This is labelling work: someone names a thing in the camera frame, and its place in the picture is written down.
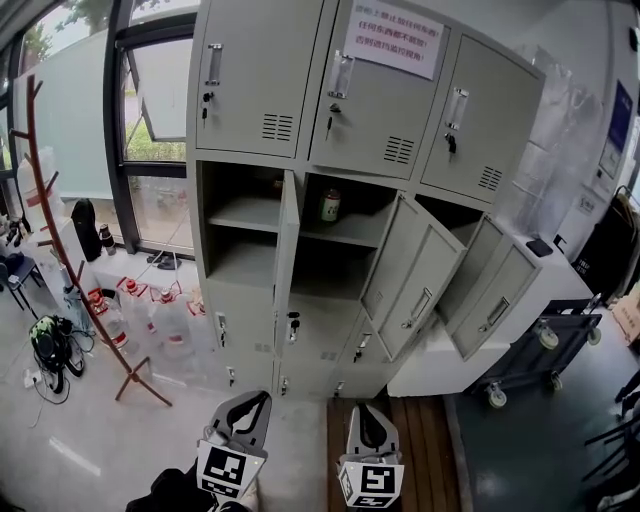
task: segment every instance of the chair leg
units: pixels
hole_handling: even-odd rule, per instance
[[[24,303],[27,305],[27,307],[29,308],[29,311],[31,311],[31,314],[33,315],[33,317],[38,320],[38,315],[36,315],[36,312],[33,310],[33,308],[31,307],[31,304],[29,304],[29,301],[27,300],[27,298],[24,296],[24,293],[22,293],[22,287],[18,288],[18,293],[20,294],[20,297],[22,297],[22,300],[24,301]]]
[[[16,294],[13,293],[13,290],[11,288],[9,288],[9,291],[11,292],[11,295],[13,296],[13,299],[18,303],[18,306],[20,306],[20,309],[22,311],[24,311],[24,306],[20,303],[20,301],[18,300],[18,297],[16,297]]]

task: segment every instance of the locker lock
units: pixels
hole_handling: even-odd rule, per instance
[[[292,311],[287,316],[289,317],[289,335],[287,339],[290,344],[294,344],[298,341],[298,329],[300,328],[300,320],[298,318],[300,318],[300,313]]]

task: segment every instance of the floor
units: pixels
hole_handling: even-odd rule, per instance
[[[583,347],[561,392],[508,390],[499,411],[483,396],[456,398],[474,512],[584,510],[581,478],[610,452],[583,443],[615,424],[613,397],[638,370],[617,323],[602,313],[601,343]]]
[[[48,292],[30,285],[27,295],[38,314],[53,311]],[[29,512],[122,511],[164,469],[190,467],[203,427],[231,395],[155,382],[173,408],[135,385],[115,402],[123,371],[97,345],[68,402],[44,404],[30,428],[42,402],[22,384],[23,370],[35,368],[24,345],[32,323],[0,293],[0,490],[7,498]],[[262,510],[326,510],[325,405],[274,399],[265,449]]]

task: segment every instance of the window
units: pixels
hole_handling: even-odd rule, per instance
[[[23,40],[22,74],[14,80],[13,101],[15,128],[27,131],[27,76],[35,73],[43,81],[36,102],[38,146],[53,148],[60,196],[69,213],[77,198],[91,199],[98,222],[118,234],[102,105],[110,10],[110,1],[73,1],[36,22]],[[27,143],[17,139],[16,144],[21,160]]]
[[[170,246],[193,248],[186,180],[130,176],[129,188],[143,242],[164,244],[177,229]]]
[[[143,0],[137,4],[131,13],[132,25],[183,12],[194,12],[200,5],[200,0]]]
[[[124,160],[185,161],[191,45],[189,39],[128,52],[124,63]]]
[[[109,0],[74,0],[56,7],[25,34],[20,73],[26,73],[78,41],[104,31],[110,13]]]

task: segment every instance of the dark gray floor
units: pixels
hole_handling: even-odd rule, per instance
[[[604,311],[602,342],[586,345],[562,374],[564,389],[508,390],[502,410],[484,396],[458,396],[474,512],[584,510],[582,476],[610,451],[584,441],[616,424],[613,397],[638,370]]]

